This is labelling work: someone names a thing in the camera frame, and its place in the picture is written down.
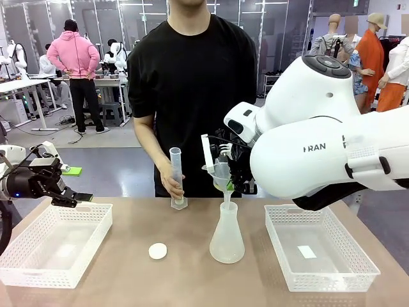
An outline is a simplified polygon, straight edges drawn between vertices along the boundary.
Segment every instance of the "white plastic tray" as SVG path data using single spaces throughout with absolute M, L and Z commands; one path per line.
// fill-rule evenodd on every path
M 75 288 L 112 225 L 112 205 L 49 206 L 0 256 L 5 285 Z
M 367 292 L 379 269 L 335 214 L 265 206 L 266 227 L 289 291 Z

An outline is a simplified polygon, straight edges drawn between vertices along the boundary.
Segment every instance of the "baseball cap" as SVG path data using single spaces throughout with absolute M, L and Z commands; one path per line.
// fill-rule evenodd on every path
M 381 13 L 372 13 L 372 14 L 368 15 L 368 20 L 367 21 L 378 25 L 378 27 L 381 28 L 381 29 L 387 29 L 388 28 L 387 26 L 385 26 L 383 24 L 384 19 L 383 19 L 383 14 L 381 14 Z

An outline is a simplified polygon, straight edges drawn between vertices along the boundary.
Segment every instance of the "plastic measuring cylinder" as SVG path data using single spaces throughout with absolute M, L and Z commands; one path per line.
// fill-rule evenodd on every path
M 171 164 L 173 169 L 173 179 L 175 179 L 183 189 L 182 173 L 181 173 L 181 150 L 178 147 L 172 147 L 169 150 L 171 155 Z M 181 210 L 187 207 L 187 198 L 182 196 L 181 200 L 176 200 L 172 198 L 171 200 L 172 208 Z

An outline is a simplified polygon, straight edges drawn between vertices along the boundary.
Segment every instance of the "person in pink hoodie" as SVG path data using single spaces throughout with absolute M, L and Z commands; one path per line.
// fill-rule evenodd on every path
M 98 95 L 95 91 L 95 70 L 100 55 L 95 46 L 80 36 L 74 20 L 65 21 L 64 32 L 54 40 L 47 51 L 47 58 L 59 70 L 70 76 L 72 104 L 77 122 L 77 132 L 85 134 L 85 119 L 82 107 L 87 100 L 91 118 L 96 126 L 96 133 L 109 131 L 100 119 Z

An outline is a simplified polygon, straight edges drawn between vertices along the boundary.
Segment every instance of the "white shirt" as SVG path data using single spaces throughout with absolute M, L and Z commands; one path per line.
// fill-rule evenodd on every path
M 43 56 L 40 56 L 40 74 L 56 74 L 56 67 L 51 64 L 49 59 L 47 59 L 47 56 L 44 54 Z
M 409 80 L 409 37 L 389 52 L 389 64 L 386 68 L 389 83 L 408 85 Z
M 362 38 L 362 37 L 360 37 L 360 36 L 358 36 L 358 35 L 356 35 L 356 34 L 353 35 L 353 39 L 352 39 L 351 46 L 352 46 L 354 49 L 357 48 L 357 45 L 359 44 L 361 38 Z

